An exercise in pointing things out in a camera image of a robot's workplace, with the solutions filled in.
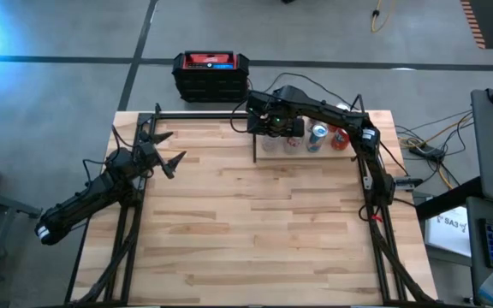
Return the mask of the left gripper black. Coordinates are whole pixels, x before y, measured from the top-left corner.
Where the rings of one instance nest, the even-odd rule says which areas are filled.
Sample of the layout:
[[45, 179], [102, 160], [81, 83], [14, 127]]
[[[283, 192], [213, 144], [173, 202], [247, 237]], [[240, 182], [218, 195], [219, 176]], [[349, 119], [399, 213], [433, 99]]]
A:
[[148, 133], [141, 132], [141, 142], [133, 148], [134, 162], [138, 169], [138, 174], [142, 178], [151, 178], [154, 175], [154, 168], [159, 166], [168, 179], [175, 177], [175, 170], [186, 156], [186, 152], [182, 151], [177, 156], [164, 161], [157, 151], [156, 145], [162, 143], [170, 136], [172, 132], [167, 133]]

